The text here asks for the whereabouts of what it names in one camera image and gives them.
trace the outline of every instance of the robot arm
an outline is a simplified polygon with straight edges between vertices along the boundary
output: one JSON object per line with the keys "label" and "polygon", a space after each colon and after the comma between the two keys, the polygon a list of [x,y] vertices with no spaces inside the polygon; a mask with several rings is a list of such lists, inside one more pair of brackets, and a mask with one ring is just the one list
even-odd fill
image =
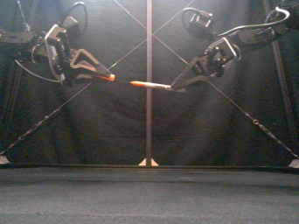
{"label": "robot arm", "polygon": [[[211,33],[213,15],[202,10],[187,8],[195,12],[190,25],[185,24],[189,33],[199,39],[213,41],[205,54],[195,57],[182,74],[173,82],[173,90],[189,87],[198,81],[209,81],[221,77],[228,65],[241,60],[241,55],[261,49],[285,36],[292,30],[299,30],[299,17],[293,7],[276,8],[268,17],[266,24],[237,27],[221,35]],[[195,77],[187,79],[187,73],[194,71]]]}
{"label": "robot arm", "polygon": [[114,81],[115,75],[91,53],[71,48],[71,41],[79,35],[79,23],[73,17],[66,17],[41,35],[30,30],[0,30],[0,53],[17,60],[49,63],[53,75],[66,86],[86,81]]}

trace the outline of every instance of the black backdrop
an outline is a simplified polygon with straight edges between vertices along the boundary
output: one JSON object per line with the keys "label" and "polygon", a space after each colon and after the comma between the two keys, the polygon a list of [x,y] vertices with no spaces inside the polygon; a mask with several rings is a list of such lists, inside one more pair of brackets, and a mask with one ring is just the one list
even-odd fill
{"label": "black backdrop", "polygon": [[[2,0],[0,25],[15,26],[15,1]],[[29,17],[34,1],[22,1]],[[77,1],[41,0],[35,31],[49,31]],[[89,29],[73,43],[89,50],[117,75],[115,82],[94,83],[62,108],[43,126],[6,153],[14,163],[138,165],[146,158],[146,90],[130,81],[147,76],[147,3],[146,1],[85,1]],[[201,55],[209,41],[189,35],[182,23],[182,9],[189,7],[214,14],[218,33],[265,22],[264,1],[154,0],[154,82],[171,84],[186,63]],[[85,24],[83,10],[73,12]],[[293,33],[282,41],[290,65],[292,97],[297,107],[298,67]],[[51,78],[47,65],[26,66]],[[2,133],[3,150],[26,131],[85,88],[65,87],[22,72],[2,56]],[[213,81],[221,91],[294,147],[288,128],[286,109],[277,75],[272,45],[244,55],[225,76]],[[185,94],[153,92],[153,156],[159,165],[289,165],[293,157],[261,131],[245,113],[209,83],[190,87]],[[14,93],[19,91],[15,104]]]}

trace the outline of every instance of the vertical metal rod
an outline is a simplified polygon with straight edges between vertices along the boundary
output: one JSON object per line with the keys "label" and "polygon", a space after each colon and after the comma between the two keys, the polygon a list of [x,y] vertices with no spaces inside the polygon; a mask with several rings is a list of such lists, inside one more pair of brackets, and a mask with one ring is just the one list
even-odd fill
{"label": "vertical metal rod", "polygon": [[[269,14],[272,11],[270,1],[264,0],[264,5],[265,5],[266,14]],[[289,132],[290,132],[293,144],[298,148],[299,142],[298,142],[298,130],[296,127],[296,115],[293,112],[293,104],[289,97],[290,92],[289,92],[288,80],[286,80],[286,70],[284,66],[284,59],[282,59],[278,41],[273,42],[273,50],[276,55],[276,68],[278,72],[278,79],[281,83],[281,90],[282,90],[282,96],[285,101],[285,113],[286,113],[286,119],[288,119],[288,125],[289,125]]]}
{"label": "vertical metal rod", "polygon": [[[147,0],[147,78],[153,82],[153,18],[154,3]],[[153,165],[153,89],[146,90],[146,166]]]}
{"label": "vertical metal rod", "polygon": [[[30,15],[30,20],[29,20],[29,25],[30,27],[34,26],[34,19],[38,11],[38,5],[39,5],[39,0],[33,0],[33,8],[31,8],[31,15]],[[14,78],[10,80],[10,86],[9,88],[11,91],[11,95],[9,96],[7,100],[7,110],[5,112],[5,131],[2,135],[2,143],[0,143],[0,150],[2,148],[7,147],[7,141],[9,141],[9,135],[11,132],[13,128],[13,121],[14,121],[14,115],[15,115],[15,104],[17,104],[17,98],[19,94],[19,87],[21,87],[21,82],[22,82],[22,77],[23,77],[23,69],[21,67],[15,66],[15,63],[13,62],[10,65],[10,75],[14,76]]]}

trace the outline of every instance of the black mat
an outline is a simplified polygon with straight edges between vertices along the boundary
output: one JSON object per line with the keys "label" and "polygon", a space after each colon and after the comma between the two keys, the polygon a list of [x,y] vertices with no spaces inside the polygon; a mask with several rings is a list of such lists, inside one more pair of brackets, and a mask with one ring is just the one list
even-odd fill
{"label": "black mat", "polygon": [[299,223],[293,173],[49,167],[0,176],[0,223]]}

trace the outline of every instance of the white base bracket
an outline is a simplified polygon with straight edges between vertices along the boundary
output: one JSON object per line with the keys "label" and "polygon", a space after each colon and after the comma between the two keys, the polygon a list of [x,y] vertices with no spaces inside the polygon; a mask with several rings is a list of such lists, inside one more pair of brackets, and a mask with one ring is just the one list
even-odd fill
{"label": "white base bracket", "polygon": [[289,165],[289,167],[299,168],[299,159],[294,159],[293,163]]}
{"label": "white base bracket", "polygon": [[6,156],[0,156],[0,165],[10,164],[10,161]]}

